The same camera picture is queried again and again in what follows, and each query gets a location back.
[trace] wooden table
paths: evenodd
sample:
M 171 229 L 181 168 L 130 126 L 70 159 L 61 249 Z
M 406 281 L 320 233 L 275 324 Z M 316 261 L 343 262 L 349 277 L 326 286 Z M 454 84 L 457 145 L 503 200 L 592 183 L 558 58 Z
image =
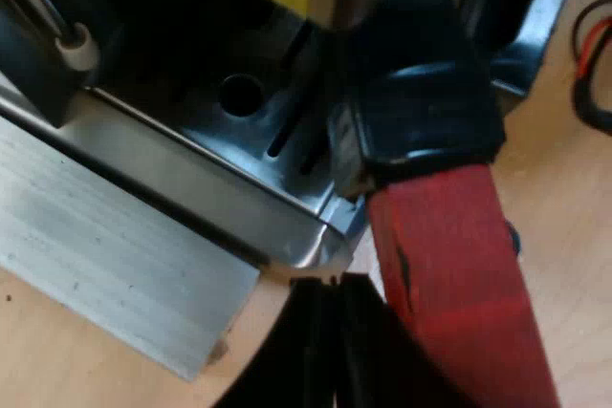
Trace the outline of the wooden table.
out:
M 589 1 L 568 0 L 531 97 L 506 119 L 509 141 L 493 168 L 567 407 L 612 406 L 612 139 L 580 124 L 569 98 L 569 30 Z M 612 107 L 610 77 L 607 53 L 596 94 Z M 370 270 L 372 254 L 367 233 L 357 265 Z M 287 291 L 262 278 L 216 361 L 186 383 L 0 271 L 0 405 L 208 406 L 256 351 Z

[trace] black wire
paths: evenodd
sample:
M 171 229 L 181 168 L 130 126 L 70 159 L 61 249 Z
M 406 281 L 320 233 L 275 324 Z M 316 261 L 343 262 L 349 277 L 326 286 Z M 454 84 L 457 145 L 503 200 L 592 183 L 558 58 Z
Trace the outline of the black wire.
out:
M 606 4 L 612 4 L 612 0 L 596 0 L 595 2 L 591 2 L 589 5 L 584 7 L 584 9 L 576 17 L 576 21 L 574 21 L 574 27 L 572 28 L 572 53 L 574 54 L 574 59 L 576 60 L 576 62 L 580 61 L 581 52 L 578 43 L 578 35 L 580 26 L 582 25 L 584 18 L 586 18 L 586 15 L 589 14 L 591 11 L 598 9 L 599 7 Z
M 612 112 L 597 106 L 591 95 L 591 83 L 601 53 L 611 38 L 612 27 L 608 26 L 589 58 L 586 74 L 574 84 L 574 110 L 578 117 L 592 128 L 610 136 L 612 136 Z

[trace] cable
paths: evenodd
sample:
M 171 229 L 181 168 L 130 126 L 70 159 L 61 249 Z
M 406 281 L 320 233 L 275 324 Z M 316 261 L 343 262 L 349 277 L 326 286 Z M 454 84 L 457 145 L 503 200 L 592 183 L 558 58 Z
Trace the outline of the cable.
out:
M 599 7 L 602 7 L 606 4 L 612 4 L 612 0 L 596 0 L 595 2 L 591 2 L 580 12 L 580 14 L 576 18 L 576 21 L 574 21 L 574 26 L 572 28 L 572 53 L 574 54 L 574 59 L 576 60 L 576 62 L 578 62 L 580 59 L 580 46 L 578 43 L 578 35 L 580 26 L 582 25 L 584 18 L 586 18 L 586 16 L 591 11 L 598 9 Z
M 577 77 L 576 83 L 574 84 L 573 96 L 576 115 L 592 128 L 612 136 L 612 112 L 600 109 L 591 95 L 591 83 L 593 81 L 595 68 L 597 67 L 601 53 L 612 38 L 612 25 L 608 24 L 605 25 L 605 27 L 605 32 L 601 36 L 595 50 L 586 61 L 584 74 Z M 593 33 L 594 29 L 589 33 L 590 36 L 596 36 L 597 32 Z M 584 59 L 584 56 L 588 56 L 589 50 L 586 45 L 579 59 L 580 61 Z
M 591 47 L 593 46 L 593 43 L 595 43 L 595 39 L 597 38 L 598 34 L 610 26 L 612 26 L 612 16 L 608 16 L 607 18 L 602 19 L 587 34 L 586 38 L 584 39 L 584 45 L 582 45 L 582 53 L 580 54 L 578 60 L 578 78 L 582 78 L 586 75 L 586 70 L 588 67 L 591 53 Z

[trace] red wire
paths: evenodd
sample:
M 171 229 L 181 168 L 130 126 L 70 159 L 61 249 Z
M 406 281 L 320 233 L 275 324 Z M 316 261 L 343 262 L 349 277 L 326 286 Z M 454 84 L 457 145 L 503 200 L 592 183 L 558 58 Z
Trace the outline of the red wire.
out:
M 593 29 L 588 33 L 584 39 L 584 45 L 582 46 L 582 53 L 580 54 L 580 60 L 578 62 L 577 78 L 583 78 L 586 75 L 586 70 L 589 64 L 589 57 L 591 55 L 591 48 L 598 38 L 598 34 L 605 28 L 612 26 L 612 16 L 603 18 L 602 21 L 593 26 Z

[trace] round hole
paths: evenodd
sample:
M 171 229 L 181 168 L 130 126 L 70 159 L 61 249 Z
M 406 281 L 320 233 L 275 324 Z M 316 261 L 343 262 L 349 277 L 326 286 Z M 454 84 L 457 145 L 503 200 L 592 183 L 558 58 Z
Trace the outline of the round hole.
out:
M 221 107 L 236 117 L 248 117 L 264 104 L 264 92 L 256 78 L 246 74 L 230 75 L 219 91 Z

